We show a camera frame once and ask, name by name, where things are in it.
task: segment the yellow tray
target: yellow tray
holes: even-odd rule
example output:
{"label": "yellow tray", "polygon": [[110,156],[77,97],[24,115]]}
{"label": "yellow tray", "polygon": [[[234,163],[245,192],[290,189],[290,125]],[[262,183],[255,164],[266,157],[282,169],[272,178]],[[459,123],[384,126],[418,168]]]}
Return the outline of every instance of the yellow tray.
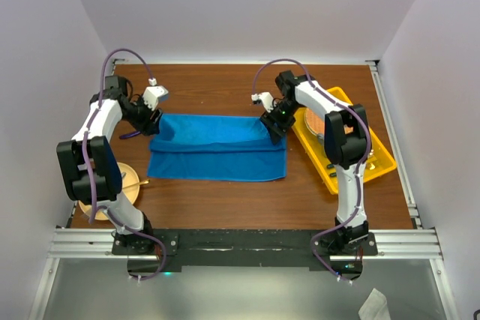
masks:
{"label": "yellow tray", "polygon": [[[328,92],[340,100],[350,104],[352,103],[341,88],[331,88]],[[335,172],[335,168],[327,169],[330,160],[327,158],[323,146],[318,143],[317,137],[307,128],[305,123],[305,110],[306,108],[300,108],[295,113],[295,123],[292,127],[293,131],[315,165],[316,170],[320,173],[320,176],[330,193],[338,194],[338,180],[336,178],[330,178],[329,176],[331,173]],[[364,175],[365,183],[397,168],[395,159],[390,155],[389,151],[381,143],[371,128],[370,134],[372,138],[373,155],[367,159],[367,167]]]}

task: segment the black motor joint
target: black motor joint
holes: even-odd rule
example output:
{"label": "black motor joint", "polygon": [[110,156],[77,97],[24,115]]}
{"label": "black motor joint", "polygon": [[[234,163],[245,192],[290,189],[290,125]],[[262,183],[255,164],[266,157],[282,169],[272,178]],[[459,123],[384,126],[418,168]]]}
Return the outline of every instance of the black motor joint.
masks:
{"label": "black motor joint", "polygon": [[[103,99],[117,100],[121,108],[121,118],[128,121],[142,135],[158,134],[158,123],[163,111],[161,109],[150,109],[141,96],[134,101],[130,101],[128,83],[128,79],[123,76],[106,76]],[[94,95],[90,103],[98,101],[98,98],[99,94]]]}
{"label": "black motor joint", "polygon": [[265,125],[271,142],[277,144],[285,136],[288,129],[295,123],[295,112],[302,106],[295,99],[295,87],[307,81],[307,76],[295,76],[288,70],[275,78],[275,84],[280,89],[283,99],[278,101],[271,112],[265,111],[260,121]]}
{"label": "black motor joint", "polygon": [[[335,225],[340,221],[335,218]],[[334,232],[326,234],[319,239],[320,246],[331,255],[356,250],[368,236],[368,221],[365,220],[359,226],[341,227]]]}
{"label": "black motor joint", "polygon": [[[145,214],[143,214],[143,230],[139,231],[139,233],[154,236],[150,220],[147,219]],[[155,246],[154,241],[137,234],[121,235],[115,232],[114,238],[115,245],[130,248],[132,249],[132,253],[137,254],[149,254]]]}
{"label": "black motor joint", "polygon": [[[362,105],[349,106],[368,128],[367,113]],[[352,129],[345,133],[345,127]],[[348,169],[357,164],[367,151],[367,134],[360,123],[345,109],[325,115],[325,154],[332,164]]]}

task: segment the folded towel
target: folded towel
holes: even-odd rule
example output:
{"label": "folded towel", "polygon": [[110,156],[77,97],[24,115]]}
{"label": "folded towel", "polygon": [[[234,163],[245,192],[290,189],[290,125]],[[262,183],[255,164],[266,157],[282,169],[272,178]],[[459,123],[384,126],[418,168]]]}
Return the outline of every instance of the folded towel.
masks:
{"label": "folded towel", "polygon": [[358,312],[360,320],[390,320],[389,306],[384,294],[373,288]]}
{"label": "folded towel", "polygon": [[287,173],[286,140],[258,118],[165,114],[150,142],[152,178],[270,181]]}

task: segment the wooden board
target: wooden board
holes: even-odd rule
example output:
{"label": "wooden board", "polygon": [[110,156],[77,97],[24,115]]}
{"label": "wooden board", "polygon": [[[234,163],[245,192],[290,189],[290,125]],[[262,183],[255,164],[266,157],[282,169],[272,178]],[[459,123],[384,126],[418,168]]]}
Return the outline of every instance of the wooden board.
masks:
{"label": "wooden board", "polygon": [[[151,66],[159,84],[170,91],[162,103],[167,113],[259,116],[261,107],[251,105],[252,79],[259,65],[245,64],[157,64]],[[279,96],[275,77],[295,65],[272,65],[264,70],[257,91]],[[368,66],[312,65],[311,74],[324,88],[340,86],[353,103],[367,110],[368,122],[392,152],[377,93]],[[141,65],[119,65],[118,75],[143,93],[148,75]],[[121,122],[111,145],[117,161],[129,164],[146,178],[149,137],[119,140],[132,131]],[[334,225],[338,198],[331,195],[305,150],[291,131],[287,139],[287,177],[266,183],[152,179],[142,187],[135,206],[144,211],[155,228],[199,229],[325,229]],[[365,185],[364,203],[371,229],[411,229],[398,172]],[[77,209],[72,227],[88,228]],[[96,227],[111,227],[96,222]]]}

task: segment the white backdrop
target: white backdrop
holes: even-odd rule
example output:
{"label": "white backdrop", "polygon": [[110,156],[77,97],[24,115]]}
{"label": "white backdrop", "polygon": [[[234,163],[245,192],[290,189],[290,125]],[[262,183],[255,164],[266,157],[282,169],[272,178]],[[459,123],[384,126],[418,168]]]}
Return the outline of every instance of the white backdrop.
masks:
{"label": "white backdrop", "polygon": [[480,0],[416,0],[380,62],[425,226],[462,319],[480,309]]}
{"label": "white backdrop", "polygon": [[0,0],[0,319],[27,319],[72,208],[56,158],[87,116],[105,50],[80,0]]}
{"label": "white backdrop", "polygon": [[378,59],[414,0],[82,0],[107,49],[161,61]]}

